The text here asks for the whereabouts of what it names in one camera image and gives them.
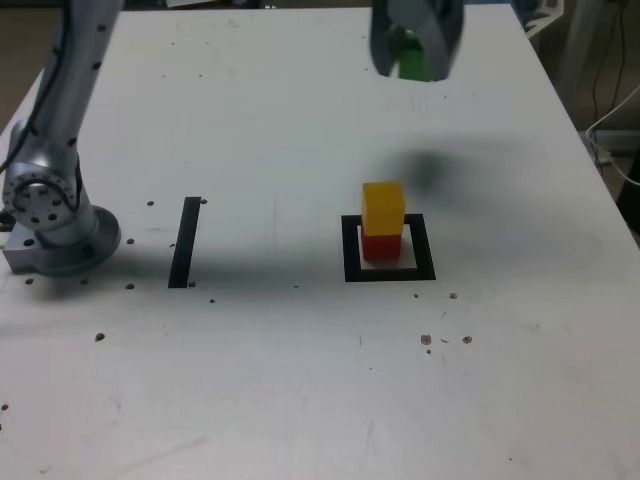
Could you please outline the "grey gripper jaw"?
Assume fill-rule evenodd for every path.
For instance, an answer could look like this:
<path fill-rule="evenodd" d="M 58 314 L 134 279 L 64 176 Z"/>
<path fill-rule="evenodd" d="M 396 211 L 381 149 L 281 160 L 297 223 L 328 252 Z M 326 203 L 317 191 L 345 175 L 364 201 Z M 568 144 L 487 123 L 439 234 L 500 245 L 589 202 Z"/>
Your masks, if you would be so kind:
<path fill-rule="evenodd" d="M 392 73 L 398 49 L 398 27 L 391 18 L 389 5 L 387 0 L 371 2 L 369 29 L 371 59 L 377 73 L 385 77 Z"/>
<path fill-rule="evenodd" d="M 433 81 L 449 77 L 463 29 L 462 1 L 398 1 L 394 21 L 415 34 Z"/>

